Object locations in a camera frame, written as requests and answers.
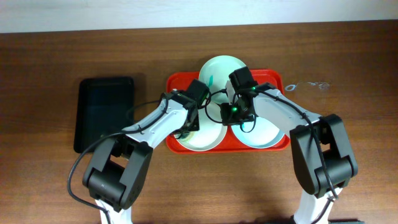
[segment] robotic arm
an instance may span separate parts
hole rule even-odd
[[[342,120],[334,114],[322,117],[311,113],[268,83],[258,85],[247,67],[236,70],[229,78],[226,85],[229,103],[221,105],[223,124],[241,124],[259,116],[288,135],[294,171],[303,187],[300,207],[292,221],[327,223],[333,203],[331,196],[340,193],[358,173]],[[144,185],[153,149],[169,134],[197,131],[198,109],[208,94],[207,86],[194,80],[187,91],[165,94],[155,111],[123,130],[132,134],[109,138],[98,145],[84,174],[83,185],[96,203],[109,211],[112,223],[132,223],[131,205]],[[330,144],[330,150],[322,152],[322,156],[318,154],[314,132],[322,144]],[[111,161],[111,155],[129,159],[126,168]],[[107,222],[103,213],[101,219]]]

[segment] white wall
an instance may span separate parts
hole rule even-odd
[[[398,19],[398,0],[0,0],[0,32]]]

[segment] red tray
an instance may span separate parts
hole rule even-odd
[[[282,92],[282,94],[284,93],[282,79],[280,78],[280,75],[277,72],[269,69],[255,69],[251,70],[251,73],[255,81],[257,81],[259,84],[265,82],[271,83],[275,85]],[[167,80],[167,92],[170,92],[173,89],[186,90],[191,81],[198,77],[199,77],[199,72],[174,73]],[[166,138],[167,147],[169,147],[171,151],[177,154],[278,151],[286,148],[289,145],[289,143],[290,139],[285,135],[275,146],[266,149],[255,149],[241,143],[235,137],[230,126],[228,126],[228,130],[226,132],[223,141],[221,141],[221,143],[218,146],[214,147],[213,149],[204,152],[191,151],[180,145],[180,143],[178,143],[178,141],[172,136],[167,136]]]

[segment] wooden table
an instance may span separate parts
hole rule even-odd
[[[278,71],[286,96],[343,118],[359,174],[331,219],[398,220],[398,22],[336,22],[0,35],[1,223],[98,223],[99,211],[69,197],[79,82],[128,75],[136,103],[158,99],[174,72],[215,55]],[[321,91],[307,82],[327,82]],[[148,106],[139,116],[153,110]],[[90,157],[73,180],[77,195]],[[298,208],[290,148],[178,155],[155,149],[134,223],[251,223]]]

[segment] light blue plate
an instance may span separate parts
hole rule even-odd
[[[244,131],[250,131],[254,122],[243,124]],[[264,149],[277,144],[285,135],[283,131],[264,118],[258,118],[256,126],[250,133],[241,131],[239,125],[232,125],[232,132],[243,144],[256,149]]]

